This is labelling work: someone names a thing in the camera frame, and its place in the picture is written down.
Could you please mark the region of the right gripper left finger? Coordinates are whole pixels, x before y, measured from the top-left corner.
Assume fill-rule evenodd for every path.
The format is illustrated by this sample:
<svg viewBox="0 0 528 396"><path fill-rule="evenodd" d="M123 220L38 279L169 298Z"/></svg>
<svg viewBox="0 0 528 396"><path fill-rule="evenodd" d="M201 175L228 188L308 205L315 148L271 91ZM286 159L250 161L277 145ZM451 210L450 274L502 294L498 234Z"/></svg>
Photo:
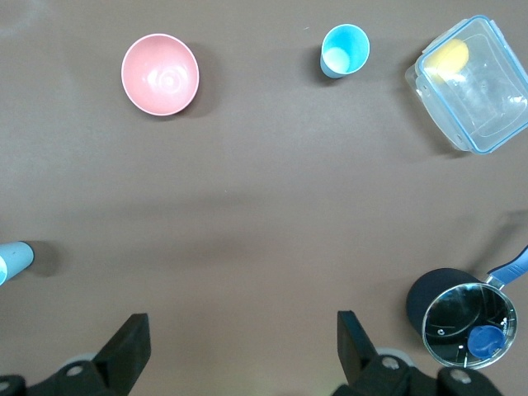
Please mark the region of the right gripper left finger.
<svg viewBox="0 0 528 396"><path fill-rule="evenodd" d="M151 356L149 316L131 315L91 360L73 361L38 384L1 377L2 395L127 395Z"/></svg>

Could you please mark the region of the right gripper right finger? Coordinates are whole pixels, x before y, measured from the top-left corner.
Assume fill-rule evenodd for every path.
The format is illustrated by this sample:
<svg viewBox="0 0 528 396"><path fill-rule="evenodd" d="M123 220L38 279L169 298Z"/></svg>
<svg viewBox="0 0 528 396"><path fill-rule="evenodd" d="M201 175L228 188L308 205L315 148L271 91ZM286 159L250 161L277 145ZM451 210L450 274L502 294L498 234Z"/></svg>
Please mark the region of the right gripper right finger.
<svg viewBox="0 0 528 396"><path fill-rule="evenodd" d="M433 378L398 356L379 354L352 311L337 313L337 354L346 383L336 395L502 394L475 370L443 368Z"/></svg>

